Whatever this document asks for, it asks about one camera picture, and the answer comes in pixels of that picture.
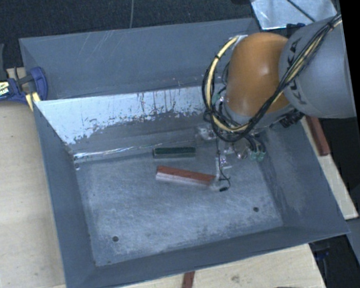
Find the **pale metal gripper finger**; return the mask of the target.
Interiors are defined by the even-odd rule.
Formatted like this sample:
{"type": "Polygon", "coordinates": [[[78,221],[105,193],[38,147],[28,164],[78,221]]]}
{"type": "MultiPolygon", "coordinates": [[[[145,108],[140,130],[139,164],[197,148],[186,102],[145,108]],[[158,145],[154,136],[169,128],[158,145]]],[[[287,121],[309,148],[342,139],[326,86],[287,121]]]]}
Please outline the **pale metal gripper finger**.
{"type": "Polygon", "coordinates": [[[216,134],[213,129],[209,126],[198,126],[197,127],[197,136],[204,142],[216,140],[216,134]]]}
{"type": "Polygon", "coordinates": [[[216,175],[210,185],[213,191],[228,190],[232,185],[230,176],[226,171],[231,167],[225,157],[216,156],[215,158],[216,175]]]}

